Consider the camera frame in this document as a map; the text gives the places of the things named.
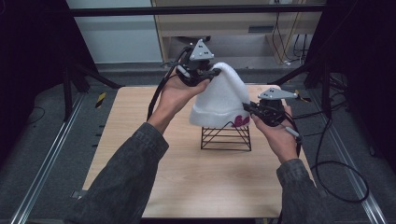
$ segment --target metal stand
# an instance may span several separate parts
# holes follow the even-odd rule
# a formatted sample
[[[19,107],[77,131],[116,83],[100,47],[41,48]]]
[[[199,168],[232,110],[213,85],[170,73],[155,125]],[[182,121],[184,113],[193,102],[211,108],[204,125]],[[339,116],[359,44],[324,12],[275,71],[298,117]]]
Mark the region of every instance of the metal stand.
[[[251,151],[248,126],[235,127],[229,121],[220,129],[202,127],[201,149]]]

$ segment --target hand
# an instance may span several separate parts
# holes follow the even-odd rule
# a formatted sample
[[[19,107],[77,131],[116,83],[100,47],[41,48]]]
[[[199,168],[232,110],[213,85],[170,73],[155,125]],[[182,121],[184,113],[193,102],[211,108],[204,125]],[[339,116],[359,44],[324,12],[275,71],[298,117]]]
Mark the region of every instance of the hand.
[[[160,102],[157,109],[149,118],[148,123],[161,133],[164,133],[175,114],[179,112],[193,96],[203,92],[209,82],[210,80],[207,79],[195,87],[186,86],[180,78],[178,78],[174,70],[170,79],[163,87]]]
[[[291,115],[290,106],[285,105],[285,111]],[[296,152],[296,140],[293,135],[285,130],[286,126],[292,128],[291,124],[286,119],[282,122],[283,126],[278,125],[276,127],[266,125],[257,116],[252,115],[252,119],[256,124],[256,127],[267,138],[268,144],[281,163],[298,158]]]

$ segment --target wall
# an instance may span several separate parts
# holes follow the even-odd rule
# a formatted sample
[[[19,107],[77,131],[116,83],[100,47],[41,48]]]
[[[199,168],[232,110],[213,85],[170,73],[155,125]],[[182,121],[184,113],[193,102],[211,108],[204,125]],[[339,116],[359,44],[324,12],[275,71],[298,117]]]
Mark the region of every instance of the wall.
[[[151,7],[149,0],[67,0],[70,8]],[[163,60],[153,16],[76,18],[95,63]]]

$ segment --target right hand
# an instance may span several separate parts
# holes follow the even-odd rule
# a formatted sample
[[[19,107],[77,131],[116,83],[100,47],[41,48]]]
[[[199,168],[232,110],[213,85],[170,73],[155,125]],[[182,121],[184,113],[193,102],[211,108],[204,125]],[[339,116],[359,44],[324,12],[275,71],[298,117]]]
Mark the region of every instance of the right hand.
[[[288,105],[285,105],[285,111],[291,115],[291,108]],[[268,140],[268,144],[271,149],[277,155],[279,161],[281,163],[293,159],[298,159],[296,152],[296,140],[293,135],[288,133],[285,130],[284,126],[291,127],[290,122],[286,119],[282,122],[282,125],[278,125],[276,127],[270,127],[266,125],[262,120],[252,115],[252,119],[256,124],[256,127],[265,135]]]

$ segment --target wooden table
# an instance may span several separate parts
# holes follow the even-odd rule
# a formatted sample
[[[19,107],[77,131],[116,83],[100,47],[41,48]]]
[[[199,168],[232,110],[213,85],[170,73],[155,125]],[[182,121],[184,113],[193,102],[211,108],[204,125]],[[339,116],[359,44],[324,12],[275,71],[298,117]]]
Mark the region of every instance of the wooden table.
[[[250,99],[271,86],[248,85]],[[124,87],[117,94],[90,171],[88,189],[120,145],[146,120],[156,87]],[[277,217],[279,161],[263,134],[250,124],[250,152],[200,148],[201,127],[189,123],[192,99],[172,120],[164,137],[169,149],[143,217]]]

